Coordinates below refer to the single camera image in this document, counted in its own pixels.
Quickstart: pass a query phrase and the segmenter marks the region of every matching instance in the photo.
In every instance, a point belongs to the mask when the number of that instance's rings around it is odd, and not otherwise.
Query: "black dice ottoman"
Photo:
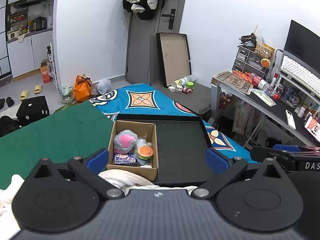
[[[39,121],[49,115],[49,107],[45,96],[23,100],[17,112],[17,118],[21,126]]]

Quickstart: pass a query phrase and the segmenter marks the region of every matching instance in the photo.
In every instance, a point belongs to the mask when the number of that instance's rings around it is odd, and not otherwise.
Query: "range hood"
[[[39,4],[44,1],[47,1],[47,0],[21,0],[13,3],[13,7],[15,7],[16,9],[19,9],[19,8],[24,8],[30,5]]]

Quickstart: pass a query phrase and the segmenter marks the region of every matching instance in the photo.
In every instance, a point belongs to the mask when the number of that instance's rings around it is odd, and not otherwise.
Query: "white phone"
[[[292,114],[288,110],[285,111],[285,114],[287,115],[288,125],[291,126],[293,129],[296,129],[296,124],[294,123]]]

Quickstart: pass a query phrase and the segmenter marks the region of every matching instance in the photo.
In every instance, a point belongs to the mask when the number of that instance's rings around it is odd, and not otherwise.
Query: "kitchen countertop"
[[[44,30],[41,30],[41,31],[30,32],[30,33],[26,34],[25,37],[32,36],[32,35],[35,35],[35,34],[38,34],[38,33],[44,33],[44,32],[48,32],[48,31],[52,31],[52,30],[53,30],[53,28],[48,28],[48,29],[44,29]],[[9,40],[9,41],[7,41],[7,44],[9,44],[9,43],[11,43],[13,41],[17,41],[17,40],[18,40],[18,38]]]

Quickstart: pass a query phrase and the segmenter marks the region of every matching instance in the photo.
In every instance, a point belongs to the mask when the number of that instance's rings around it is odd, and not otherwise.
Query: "black bag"
[[[19,122],[11,119],[7,115],[0,118],[0,138],[20,129]]]

